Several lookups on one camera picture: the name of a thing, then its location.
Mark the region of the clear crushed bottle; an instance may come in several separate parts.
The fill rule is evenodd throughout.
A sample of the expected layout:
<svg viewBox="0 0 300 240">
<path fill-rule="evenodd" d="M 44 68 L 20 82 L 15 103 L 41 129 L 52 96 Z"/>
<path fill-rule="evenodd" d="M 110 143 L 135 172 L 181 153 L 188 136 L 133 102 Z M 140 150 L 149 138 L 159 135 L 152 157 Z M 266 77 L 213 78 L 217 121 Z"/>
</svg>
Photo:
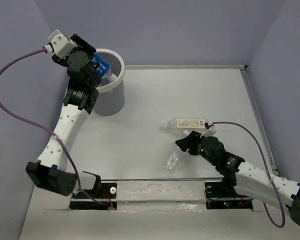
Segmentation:
<svg viewBox="0 0 300 240">
<path fill-rule="evenodd" d="M 164 170 L 170 174 L 174 174 L 178 169 L 183 156 L 184 152 L 175 143 L 173 143 L 163 160 Z"/>
</svg>

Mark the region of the clear bottle cream label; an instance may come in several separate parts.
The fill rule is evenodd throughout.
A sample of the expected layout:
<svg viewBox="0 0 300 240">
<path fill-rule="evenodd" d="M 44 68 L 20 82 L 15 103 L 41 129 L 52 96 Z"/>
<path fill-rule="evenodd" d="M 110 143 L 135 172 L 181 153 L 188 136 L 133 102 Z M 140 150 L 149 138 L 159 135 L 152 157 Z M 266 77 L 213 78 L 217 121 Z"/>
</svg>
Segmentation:
<svg viewBox="0 0 300 240">
<path fill-rule="evenodd" d="M 205 124 L 208 122 L 209 119 L 206 117 L 173 117 L 172 119 L 163 122 L 159 126 L 159 130 L 174 136 L 182 136 L 184 131 L 188 131 L 190 133 L 192 131 L 202 132 L 207 130 Z"/>
</svg>

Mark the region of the blue label bottle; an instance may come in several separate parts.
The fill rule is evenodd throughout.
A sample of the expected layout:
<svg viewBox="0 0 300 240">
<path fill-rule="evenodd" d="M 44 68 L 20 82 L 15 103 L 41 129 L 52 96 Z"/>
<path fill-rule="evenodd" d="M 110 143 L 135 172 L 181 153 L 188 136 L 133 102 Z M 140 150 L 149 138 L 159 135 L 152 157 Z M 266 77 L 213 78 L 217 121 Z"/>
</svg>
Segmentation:
<svg viewBox="0 0 300 240">
<path fill-rule="evenodd" d="M 117 76 L 112 72 L 110 65 L 102 57 L 98 54 L 94 54 L 92 62 L 95 66 L 98 64 L 96 71 L 103 79 L 108 79 L 111 83 L 116 81 Z"/>
</svg>

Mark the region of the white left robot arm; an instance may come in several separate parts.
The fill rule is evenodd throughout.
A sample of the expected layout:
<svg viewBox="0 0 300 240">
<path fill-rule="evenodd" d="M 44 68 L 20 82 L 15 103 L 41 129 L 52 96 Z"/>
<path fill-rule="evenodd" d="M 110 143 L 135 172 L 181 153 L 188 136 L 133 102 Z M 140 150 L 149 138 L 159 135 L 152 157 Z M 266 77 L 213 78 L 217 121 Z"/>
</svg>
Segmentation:
<svg viewBox="0 0 300 240">
<path fill-rule="evenodd" d="M 81 186 L 78 171 L 67 172 L 67 164 L 73 163 L 70 150 L 93 110 L 102 78 L 97 72 L 99 64 L 93 61 L 96 49 L 77 34 L 67 37 L 55 30 L 48 40 L 54 53 L 52 60 L 66 68 L 69 79 L 51 137 L 37 160 L 29 162 L 25 171 L 38 188 L 69 196 Z"/>
</svg>

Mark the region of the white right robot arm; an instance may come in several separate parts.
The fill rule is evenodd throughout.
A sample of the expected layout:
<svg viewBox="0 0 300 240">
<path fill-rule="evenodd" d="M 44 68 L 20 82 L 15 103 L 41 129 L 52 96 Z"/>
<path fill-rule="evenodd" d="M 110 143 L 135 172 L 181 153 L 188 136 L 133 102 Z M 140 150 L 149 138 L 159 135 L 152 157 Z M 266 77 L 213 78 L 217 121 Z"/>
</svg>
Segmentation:
<svg viewBox="0 0 300 240">
<path fill-rule="evenodd" d="M 218 138 L 204 137 L 196 131 L 176 145 L 192 156 L 201 156 L 223 176 L 220 190 L 225 196 L 234 193 L 261 201 L 282 210 L 300 226 L 300 182 L 267 174 L 235 154 L 225 150 Z"/>
</svg>

